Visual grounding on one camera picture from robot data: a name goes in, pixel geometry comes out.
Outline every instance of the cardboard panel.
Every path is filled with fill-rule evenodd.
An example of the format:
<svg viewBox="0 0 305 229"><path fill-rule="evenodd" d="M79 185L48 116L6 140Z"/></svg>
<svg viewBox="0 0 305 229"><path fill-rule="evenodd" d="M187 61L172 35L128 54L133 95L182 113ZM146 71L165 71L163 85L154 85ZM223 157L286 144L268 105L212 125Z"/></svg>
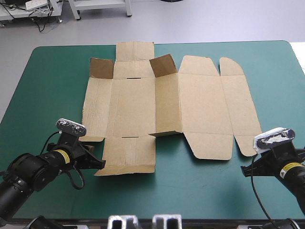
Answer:
<svg viewBox="0 0 305 229"><path fill-rule="evenodd" d="M219 76L211 58L184 56L179 73Z"/></svg>
<svg viewBox="0 0 305 229"><path fill-rule="evenodd" d="M117 61L114 64L114 79L154 78L149 61Z"/></svg>
<svg viewBox="0 0 305 229"><path fill-rule="evenodd" d="M87 134L81 141L100 142L106 137L112 81L89 78L82 111L82 124Z"/></svg>
<svg viewBox="0 0 305 229"><path fill-rule="evenodd" d="M184 132L233 134L219 76L179 73L179 90Z"/></svg>
<svg viewBox="0 0 305 229"><path fill-rule="evenodd" d="M220 71L233 133L243 155L252 156L253 137L262 131L246 77L239 64L225 57Z"/></svg>
<svg viewBox="0 0 305 229"><path fill-rule="evenodd" d="M184 132L192 152L198 159L230 160L233 135Z"/></svg>
<svg viewBox="0 0 305 229"><path fill-rule="evenodd" d="M182 132L181 110L179 101L178 74L157 77L156 94L156 132L171 134Z"/></svg>
<svg viewBox="0 0 305 229"><path fill-rule="evenodd" d="M106 166L96 176L153 173L155 137L106 138L102 159L106 160Z"/></svg>
<svg viewBox="0 0 305 229"><path fill-rule="evenodd" d="M177 72L176 65L170 54L152 59L150 60L150 64L155 77L170 75Z"/></svg>
<svg viewBox="0 0 305 229"><path fill-rule="evenodd" d="M153 58L153 42L121 42L116 45L116 61L150 60Z"/></svg>
<svg viewBox="0 0 305 229"><path fill-rule="evenodd" d="M136 137L155 132L154 78L113 81L107 137Z"/></svg>
<svg viewBox="0 0 305 229"><path fill-rule="evenodd" d="M91 58L90 77L98 79L113 78L113 61L105 59Z"/></svg>

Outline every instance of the green table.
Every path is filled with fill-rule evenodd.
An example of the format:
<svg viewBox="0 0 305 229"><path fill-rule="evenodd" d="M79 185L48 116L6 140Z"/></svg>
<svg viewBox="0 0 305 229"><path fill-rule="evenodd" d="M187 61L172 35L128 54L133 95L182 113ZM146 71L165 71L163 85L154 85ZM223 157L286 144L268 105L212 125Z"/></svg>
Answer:
<svg viewBox="0 0 305 229"><path fill-rule="evenodd" d="M289 43L228 42L157 44L155 56L171 53L177 67L184 55L234 59L243 67L263 131L283 126L295 130L295 146L305 145L305 77ZM81 121L90 57L115 59L115 46L36 48L0 125L0 168L17 155L38 154L65 117ZM229 161L199 160L183 135L156 142L156 172L94 177L85 171L86 187L72 188L66 175L34 193L16 218L97 219L111 214L180 213L185 219L264 219L241 165L251 159L236 144ZM102 156L103 143L95 154ZM256 177L257 191L271 217L303 218L295 198L273 177Z"/></svg>

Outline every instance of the cardboard flap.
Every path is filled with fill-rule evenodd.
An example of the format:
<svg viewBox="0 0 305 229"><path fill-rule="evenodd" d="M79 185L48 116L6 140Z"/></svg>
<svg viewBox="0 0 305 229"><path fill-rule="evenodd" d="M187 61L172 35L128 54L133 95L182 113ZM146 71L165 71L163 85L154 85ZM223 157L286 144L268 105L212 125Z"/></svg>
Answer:
<svg viewBox="0 0 305 229"><path fill-rule="evenodd" d="M149 134L149 135L154 136L154 137L162 137L162 136L168 136L168 135L177 135L177 134L181 134L181 133L182 132L170 130L167 132L160 132L160 133L154 133L154 134Z"/></svg>
<svg viewBox="0 0 305 229"><path fill-rule="evenodd" d="M244 156L253 156L256 151L253 148L253 139L256 135L235 135L240 151Z"/></svg>
<svg viewBox="0 0 305 229"><path fill-rule="evenodd" d="M220 59L220 70L233 134L242 154L252 156L253 137L262 131L246 76L238 63L226 57Z"/></svg>
<svg viewBox="0 0 305 229"><path fill-rule="evenodd" d="M230 160L232 135L184 132L192 152L198 159Z"/></svg>
<svg viewBox="0 0 305 229"><path fill-rule="evenodd" d="M153 173L155 137L106 138L102 159L106 160L106 166L96 176Z"/></svg>
<svg viewBox="0 0 305 229"><path fill-rule="evenodd" d="M82 124L87 134L80 141L100 142L106 137L112 81L89 78L82 110Z"/></svg>
<svg viewBox="0 0 305 229"><path fill-rule="evenodd" d="M241 66L227 57L220 58L220 72L221 75L244 75Z"/></svg>
<svg viewBox="0 0 305 229"><path fill-rule="evenodd" d="M150 60L155 77L170 75L177 72L176 65L170 54Z"/></svg>
<svg viewBox="0 0 305 229"><path fill-rule="evenodd" d="M153 58L153 42L120 42L116 45L116 61L148 61Z"/></svg>
<svg viewBox="0 0 305 229"><path fill-rule="evenodd" d="M113 61L91 57L90 59L90 77L97 79L113 78Z"/></svg>
<svg viewBox="0 0 305 229"><path fill-rule="evenodd" d="M219 76L212 59L201 56L184 56L179 73Z"/></svg>

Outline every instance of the white surface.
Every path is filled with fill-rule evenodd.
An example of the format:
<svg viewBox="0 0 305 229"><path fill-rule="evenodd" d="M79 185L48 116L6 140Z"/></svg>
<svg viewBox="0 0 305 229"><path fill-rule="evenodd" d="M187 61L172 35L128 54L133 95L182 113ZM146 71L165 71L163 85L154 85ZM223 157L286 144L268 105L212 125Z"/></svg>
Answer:
<svg viewBox="0 0 305 229"><path fill-rule="evenodd" d="M33 10L46 5L48 5L48 0L31 0L25 3L25 8L27 10Z"/></svg>
<svg viewBox="0 0 305 229"><path fill-rule="evenodd" d="M0 28L0 120L34 48L101 45L122 41L155 43L286 40L305 42L304 0L133 0L125 8L86 10L76 21L67 2L63 24L43 33L30 21Z"/></svg>
<svg viewBox="0 0 305 229"><path fill-rule="evenodd" d="M292 42L290 44L301 65L301 68L303 69L303 72L305 73L305 42Z"/></svg>

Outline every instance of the cable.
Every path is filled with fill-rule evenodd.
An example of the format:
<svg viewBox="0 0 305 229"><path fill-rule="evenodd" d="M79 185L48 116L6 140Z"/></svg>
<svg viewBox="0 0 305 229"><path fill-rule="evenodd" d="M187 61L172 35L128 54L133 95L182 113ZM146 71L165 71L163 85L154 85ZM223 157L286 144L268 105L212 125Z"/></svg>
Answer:
<svg viewBox="0 0 305 229"><path fill-rule="evenodd" d="M52 15L52 13L53 13L53 7L51 8L51 10L50 10L50 14L48 14L47 19L46 19L46 21L45 21L45 22L44 22L44 24L43 24L43 28L42 28L42 30L40 29L39 24L38 24L37 22L34 22L34 23L35 23L35 24L38 26L38 30L39 30L39 32L44 31L44 28L46 27L46 24L47 24L47 22L49 21L49 17Z"/></svg>
<svg viewBox="0 0 305 229"><path fill-rule="evenodd" d="M48 141L51 139L51 137L53 137L53 136L56 135L56 134L59 134L59 131L54 132L53 134L51 134L51 135L48 137L48 139L46 140L45 144L43 145L42 150L40 151L40 155L43 153L44 148L46 147L46 145L47 145Z"/></svg>
<svg viewBox="0 0 305 229"><path fill-rule="evenodd" d="M253 189L253 192L254 192L254 194L255 194L255 197L256 197L256 199L257 199L259 205L261 206L261 209L263 210L263 212L264 212L264 214L266 215L266 217L268 218L268 220L272 223L272 225L273 225L276 229L279 229L279 228L276 226L275 222L270 218L270 216L269 216L268 212L266 211L266 209L264 208L264 206L263 206L263 204L262 204L260 198L258 197L258 194L257 194L256 189L255 189L255 186L254 186L253 167L254 167L254 161L255 161L256 157L257 157L257 154L256 154L255 156L253 156L252 162L251 162L251 185L252 185L252 189Z"/></svg>
<svg viewBox="0 0 305 229"><path fill-rule="evenodd" d="M67 172L65 172L65 173L68 175L68 177L69 177L69 179L70 179L70 181L71 181L71 184L72 184L73 188L75 188L75 189L77 189L77 190L81 190L83 187L85 187L85 184L86 184L85 179L84 179L84 176L83 176L83 174L81 173L81 171L80 171L78 168L76 168L75 166L73 166L73 167L74 167L74 169L77 171L78 175L79 175L80 178L81 178L81 186L78 186L78 185L75 184L75 182L74 182L74 180L73 180L73 178L72 178L72 175L71 175L71 173L70 173L69 171L67 171Z"/></svg>
<svg viewBox="0 0 305 229"><path fill-rule="evenodd" d="M7 13L9 13L9 15L12 17L12 19L15 19L13 15L11 15L11 13L8 11L8 9L6 7L8 6L5 6L2 2L0 2L1 6L3 6L3 8L6 10Z"/></svg>

